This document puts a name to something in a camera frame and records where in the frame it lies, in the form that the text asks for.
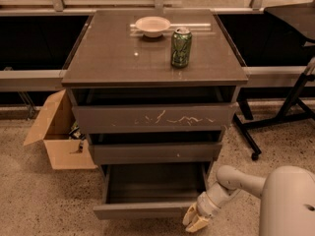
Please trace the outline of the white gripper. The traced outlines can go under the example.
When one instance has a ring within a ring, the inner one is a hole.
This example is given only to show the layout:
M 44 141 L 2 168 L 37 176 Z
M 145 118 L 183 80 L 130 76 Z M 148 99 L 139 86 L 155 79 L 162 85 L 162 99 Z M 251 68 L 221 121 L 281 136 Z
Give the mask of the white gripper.
M 182 220 L 186 231 L 194 233 L 206 227 L 210 222 L 209 218 L 217 216 L 221 208 L 234 199 L 239 192 L 239 189 L 231 190 L 215 182 L 197 198 L 197 203 L 189 206 Z

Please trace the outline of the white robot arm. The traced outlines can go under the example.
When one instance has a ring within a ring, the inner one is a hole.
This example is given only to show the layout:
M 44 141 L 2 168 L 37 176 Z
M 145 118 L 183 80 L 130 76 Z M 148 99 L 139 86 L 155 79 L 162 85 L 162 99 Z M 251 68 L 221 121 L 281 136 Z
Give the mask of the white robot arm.
M 224 165 L 216 178 L 184 215 L 188 232 L 208 226 L 223 205 L 245 191 L 260 200 L 259 236 L 315 236 L 314 173 L 281 166 L 263 178 Z

